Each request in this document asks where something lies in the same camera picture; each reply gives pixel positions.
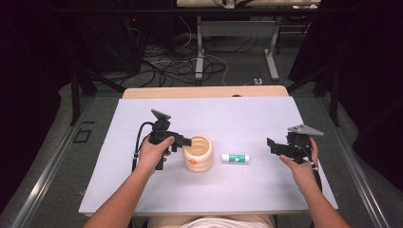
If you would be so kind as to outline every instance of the finger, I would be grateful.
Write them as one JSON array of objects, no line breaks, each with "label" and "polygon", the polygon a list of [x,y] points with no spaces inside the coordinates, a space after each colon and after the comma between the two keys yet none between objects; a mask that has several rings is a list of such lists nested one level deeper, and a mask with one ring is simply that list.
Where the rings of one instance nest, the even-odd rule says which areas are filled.
[{"label": "finger", "polygon": [[309,139],[312,145],[312,160],[317,165],[317,158],[319,157],[319,149],[317,148],[317,142],[315,142],[314,138],[310,137]]},{"label": "finger", "polygon": [[285,155],[280,155],[279,159],[285,163],[291,170],[293,170],[293,168],[295,167],[295,165],[297,165],[294,161],[292,161],[290,158],[288,158]]},{"label": "finger", "polygon": [[149,141],[149,139],[150,139],[150,136],[149,136],[149,135],[145,136],[145,137],[143,138],[142,144],[151,144],[151,142]]},{"label": "finger", "polygon": [[170,136],[166,138],[164,141],[160,142],[157,144],[157,148],[161,151],[164,151],[166,148],[168,148],[169,145],[171,145],[175,141],[175,137]]}]

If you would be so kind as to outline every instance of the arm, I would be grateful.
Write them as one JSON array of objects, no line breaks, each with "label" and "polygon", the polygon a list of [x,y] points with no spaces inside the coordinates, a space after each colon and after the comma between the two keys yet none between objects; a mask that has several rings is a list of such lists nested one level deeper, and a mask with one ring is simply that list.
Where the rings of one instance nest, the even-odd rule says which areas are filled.
[{"label": "arm", "polygon": [[[312,143],[312,159],[317,165],[318,149],[317,144],[311,138]],[[315,180],[314,172],[311,164],[306,162],[297,164],[284,155],[279,157],[293,172],[294,180],[305,198],[312,221],[316,228],[320,227],[350,227],[344,218],[338,214],[336,209],[323,196],[317,181]]]},{"label": "arm", "polygon": [[84,227],[127,227],[134,209],[164,150],[174,142],[169,137],[160,144],[144,140],[139,164],[116,192],[92,215]]}]

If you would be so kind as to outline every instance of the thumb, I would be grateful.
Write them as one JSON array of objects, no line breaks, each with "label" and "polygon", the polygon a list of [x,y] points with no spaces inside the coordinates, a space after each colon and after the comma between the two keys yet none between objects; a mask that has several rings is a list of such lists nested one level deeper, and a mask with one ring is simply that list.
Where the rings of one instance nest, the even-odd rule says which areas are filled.
[{"label": "thumb", "polygon": [[285,155],[280,155],[279,159],[285,163],[290,169],[293,169],[293,167],[296,165],[294,161],[292,161],[290,158],[288,158]]}]

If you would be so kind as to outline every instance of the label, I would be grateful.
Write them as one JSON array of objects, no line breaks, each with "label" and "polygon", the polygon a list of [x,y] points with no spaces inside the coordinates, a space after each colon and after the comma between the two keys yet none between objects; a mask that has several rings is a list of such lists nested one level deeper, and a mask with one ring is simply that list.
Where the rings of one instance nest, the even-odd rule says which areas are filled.
[{"label": "label", "polygon": [[230,162],[246,162],[245,155],[230,154],[229,161]]}]

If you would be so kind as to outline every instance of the black curtain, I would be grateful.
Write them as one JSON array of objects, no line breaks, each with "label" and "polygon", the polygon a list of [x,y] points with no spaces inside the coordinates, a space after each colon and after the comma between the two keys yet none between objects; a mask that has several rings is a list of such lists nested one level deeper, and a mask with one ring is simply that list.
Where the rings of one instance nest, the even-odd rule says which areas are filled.
[{"label": "black curtain", "polygon": [[[322,7],[346,9],[357,2],[327,0]],[[341,15],[314,19],[289,76],[298,82],[329,64],[344,48],[339,101],[358,128],[354,150],[403,190],[403,169],[399,167],[403,159],[403,4],[398,0],[360,3],[371,10],[358,19]],[[362,27],[355,20],[361,20]],[[341,46],[346,43],[340,45],[340,40],[355,35],[347,47]]]},{"label": "black curtain", "polygon": [[70,82],[53,32],[39,1],[0,3],[1,211],[47,136],[61,101],[58,90]]}]

